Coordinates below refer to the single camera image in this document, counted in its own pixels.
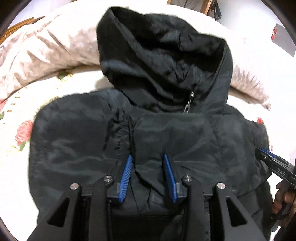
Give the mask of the person's right hand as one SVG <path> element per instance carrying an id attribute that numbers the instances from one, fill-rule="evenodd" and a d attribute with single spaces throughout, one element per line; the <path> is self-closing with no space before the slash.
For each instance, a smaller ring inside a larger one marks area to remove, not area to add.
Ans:
<path id="1" fill-rule="evenodd" d="M 278 189 L 278 191 L 275 195 L 271 211 L 273 214 L 277 214 L 282 209 L 283 202 L 291 206 L 291 210 L 287 217 L 280 221 L 280 226 L 287 228 L 295 214 L 295 191 L 288 191 L 287 182 L 285 181 L 278 183 L 276 189 Z"/>

